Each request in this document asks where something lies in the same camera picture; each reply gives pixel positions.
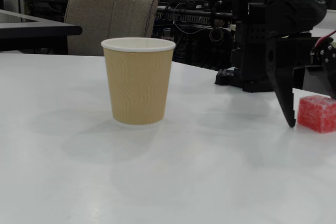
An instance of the beige chair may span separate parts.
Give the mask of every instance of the beige chair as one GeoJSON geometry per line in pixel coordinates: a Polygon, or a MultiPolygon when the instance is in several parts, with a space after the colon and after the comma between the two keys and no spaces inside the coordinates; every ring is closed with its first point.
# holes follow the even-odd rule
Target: beige chair
{"type": "Polygon", "coordinates": [[[68,37],[69,55],[103,56],[108,38],[150,37],[158,0],[69,0],[65,23],[83,33],[68,37]]]}

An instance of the table surface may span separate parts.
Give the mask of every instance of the table surface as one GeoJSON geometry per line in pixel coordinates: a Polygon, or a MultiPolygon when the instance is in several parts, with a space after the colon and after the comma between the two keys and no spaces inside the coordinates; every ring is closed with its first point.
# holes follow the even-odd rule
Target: table surface
{"type": "Polygon", "coordinates": [[[0,223],[334,224],[336,133],[215,76],[173,63],[162,124],[127,130],[104,58],[0,54],[0,223]]]}
{"type": "Polygon", "coordinates": [[[6,10],[0,10],[0,14],[7,14],[13,17],[36,21],[25,23],[0,23],[0,39],[67,36],[80,35],[82,33],[82,28],[76,25],[13,13],[6,10]]]}

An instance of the paper cup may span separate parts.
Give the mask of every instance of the paper cup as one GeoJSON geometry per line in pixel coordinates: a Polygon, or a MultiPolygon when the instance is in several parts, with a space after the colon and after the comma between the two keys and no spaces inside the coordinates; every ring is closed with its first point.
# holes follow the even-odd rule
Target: paper cup
{"type": "Polygon", "coordinates": [[[113,117],[148,125],[164,117],[175,43],[152,38],[104,40],[113,117]]]}

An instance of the red cube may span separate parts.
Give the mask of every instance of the red cube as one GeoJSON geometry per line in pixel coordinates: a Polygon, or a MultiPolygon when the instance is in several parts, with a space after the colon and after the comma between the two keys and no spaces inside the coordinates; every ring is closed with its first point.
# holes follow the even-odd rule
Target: red cube
{"type": "Polygon", "coordinates": [[[320,133],[336,131],[336,100],[321,95],[301,98],[298,123],[320,133]]]}

